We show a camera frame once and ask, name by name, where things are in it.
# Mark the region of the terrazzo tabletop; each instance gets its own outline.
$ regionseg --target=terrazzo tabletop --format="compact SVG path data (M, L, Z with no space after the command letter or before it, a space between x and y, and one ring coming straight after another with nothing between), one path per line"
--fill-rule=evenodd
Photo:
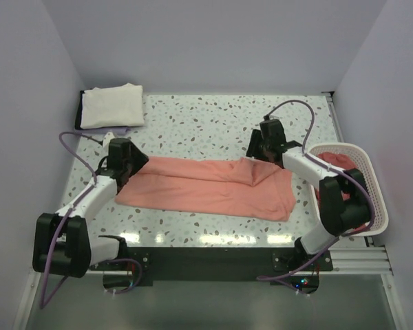
M275 105L300 99L315 110L315 126L308 148L337 141L335 126L324 96L239 95L144 95L146 125L125 136L147 155L193 160L238 160L245 156L251 130ZM288 140L302 142L310 114L300 104L288 104L274 113ZM93 135L101 139L102 135ZM106 155L102 147L81 138L78 154L93 168ZM74 160L63 196L63 205L74 198L92 178ZM125 237L129 246L164 247L289 247L317 221L310 203L308 184L293 174L297 204L286 222L218 214L150 210L118 205L111 200L88 227L89 235ZM363 247L363 238L342 239L338 247Z

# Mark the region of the white laundry basket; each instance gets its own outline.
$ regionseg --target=white laundry basket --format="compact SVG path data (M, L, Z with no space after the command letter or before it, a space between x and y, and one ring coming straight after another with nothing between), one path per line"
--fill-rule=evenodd
M369 192L370 197L373 201L373 206L375 209L375 220L373 226L367 232L360 232L353 236L373 236L381 234L388 225L388 213L385 208L385 203L381 189L379 188L379 183L377 176L374 174L372 163L367 153L350 143L321 143L314 145L310 150L310 153L313 155L319 155L320 153L342 153L349 156L349 158L355 163L357 168L363 173L364 179L366 181L366 186ZM315 212L319 218L319 207L317 196L315 195L315 189L313 186L309 185L310 193L312 195L312 203Z

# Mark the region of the purple cable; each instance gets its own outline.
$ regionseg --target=purple cable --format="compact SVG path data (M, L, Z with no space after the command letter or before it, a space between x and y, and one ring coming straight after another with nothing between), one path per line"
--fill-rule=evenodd
M277 105L274 109L272 109L272 110L271 110L266 116L264 116L264 117L265 117L265 118L266 118L266 117L269 117L269 116L270 116L275 110L277 110L278 108L280 108L280 107L282 107L282 106L284 106L284 105L286 105L286 104L288 104L288 103L292 103L292 102L296 102L296 103L300 103L300 104L302 104L302 105L305 105L305 106L309 109L310 114L311 114L311 116L312 116L312 118L311 118L311 120L310 120L309 129L308 129L308 131L307 131L307 133L306 133L306 135L305 135L305 137L304 137L303 146L302 146L302 148L301 148L301 151L303 152L304 157L306 157L306 158L309 159L310 161L316 163L317 165L319 165L319 166L321 166L321 167L323 167L323 168L325 168L325 169L327 169L327 170L329 170L329 171L332 171L332 172L334 172L334 173L336 173L336 174L338 174L338 175L341 175L342 177L345 177L349 182L352 182L352 183L361 191L361 193L364 194L364 197L365 197L366 200L367 200L367 203L368 203L368 206L369 206L369 210L370 210L370 222L369 222L369 224L368 224L365 228L363 228L363 229L361 229L361 230L357 230L356 232L351 232L351 233L348 233L348 234L343 234L342 236L343 236L343 237L348 237L348 236L351 236L351 235L353 235L353 234L358 234L358 233L360 233L360 232L365 232L366 230L369 230L369 229L373 226L373 224L374 224L375 211L374 211L373 202L372 202L369 194L367 193L367 191L362 187L361 184L359 184L356 180L354 180L353 178L351 178L351 177L349 177L348 175L346 175L344 172L341 172L340 170L336 170L336 169L331 168L331 167L327 167L324 163L318 161L317 159L315 159L314 157L312 157L312 156L310 156L310 155L308 155L308 154L306 153L306 149L305 149L305 148L306 148L306 143L307 143L307 141L308 141L308 138L309 138L309 135L310 135L310 131L312 131L312 128L313 128L314 122L315 122L315 112L314 112L314 110L312 109L312 107L311 107L308 103L306 103L306 102L304 102L304 101L301 101L301 100L287 100L287 101L285 101L285 102L280 103L279 105ZM326 252L327 250L329 250L329 248L330 248L332 245L334 245L337 241L339 241L339 237L334 237L334 239L333 239L332 241L330 241L329 244L327 244L325 247L323 247L323 249L322 249L320 252L318 252L316 255L314 255L311 259L309 259L309 261L307 261L306 263L304 263L303 265L301 265L301 266L298 267L297 269L294 269L293 271L291 271L291 272L289 272L289 273L287 273L287 274L283 274L283 275L280 275L280 276L274 276L274 277L268 277L268 276L261 275L261 276L258 276L258 277L257 277L257 280L258 280L258 281L268 281L268 282L270 282L270 281L277 281L277 282L279 282L279 281L281 281L281 280L284 279L284 278L288 278L289 276L292 276L293 274L295 274L295 273L297 273L297 272L300 272L300 271L306 269L309 265L312 265L320 256L322 256L322 255L324 254L324 252Z
M88 135L84 135L81 133L75 133L75 132L62 132L59 135L59 140L61 142L61 144L65 147L65 149L67 151L69 151L69 153L71 153L76 159L78 159L80 162L82 162L84 164L85 167L87 167L90 172L92 173L92 176L94 178L94 183L96 184L97 182L97 178L96 178L96 173L93 170L93 168L89 165L89 163L87 163L83 158L81 158L80 156L78 156L78 154L73 151L64 141L63 141L63 136L67 135L67 134L71 134L71 135L77 135L77 136L81 136L83 138L87 138L89 140L95 141L97 143L100 143L100 141L94 139L91 136ZM65 282L67 276L64 276L56 285L56 287L52 290L52 292L50 293L50 295L47 297L47 299L45 299L45 295L46 295L46 289L47 289L47 280L49 279L49 271L50 271L50 264L52 263L52 256L54 254L54 248L55 248L55 244L56 244L56 240L58 239L58 237L60 236L60 232L61 229L63 229L63 226L67 220L67 218L70 216L70 214L72 213L73 209L75 209L75 207L83 200L84 197L87 196L88 193L90 193L90 191L92 191L92 189L94 188L94 186L90 186L87 190L85 190L79 198L76 199L76 201L72 204L72 207L67 210L67 212L64 214L64 217L61 219L60 223L58 224L58 226L56 227L54 236L52 237L52 240L50 241L50 246L49 246L49 251L47 252L47 258L46 258L46 264L44 267L44 273L43 273L43 282L42 282L42 286L41 286L41 297L40 297L40 309L43 309L44 307L46 307L46 305L50 302L50 300L52 299L52 297L55 295L55 293L58 291L58 289L60 288L60 286Z
M126 292L131 291L134 287L136 287L139 284L142 278L142 266L135 259L130 259L130 258L113 259L113 260L107 260L106 263L134 263L139 269L139 275L135 283L132 283L128 288L122 289L120 291L112 290L109 292L113 294L125 294Z

